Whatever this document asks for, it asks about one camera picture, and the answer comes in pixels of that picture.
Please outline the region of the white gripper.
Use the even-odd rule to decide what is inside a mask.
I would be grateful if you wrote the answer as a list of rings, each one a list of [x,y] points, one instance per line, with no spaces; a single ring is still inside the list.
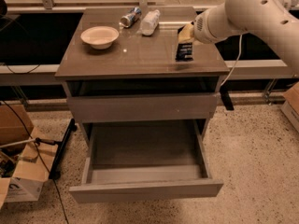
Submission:
[[[194,38],[204,44],[216,44],[225,40],[225,37],[216,37],[210,32],[208,26],[209,13],[210,9],[200,13],[196,16],[193,24],[186,24],[178,32],[179,44],[192,42]]]

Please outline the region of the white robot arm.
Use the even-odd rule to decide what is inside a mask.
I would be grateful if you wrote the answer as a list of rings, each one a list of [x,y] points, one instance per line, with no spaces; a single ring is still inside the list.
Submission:
[[[299,20],[290,12],[292,0],[225,0],[197,15],[178,33],[180,43],[215,44],[230,36],[259,37],[299,75]]]

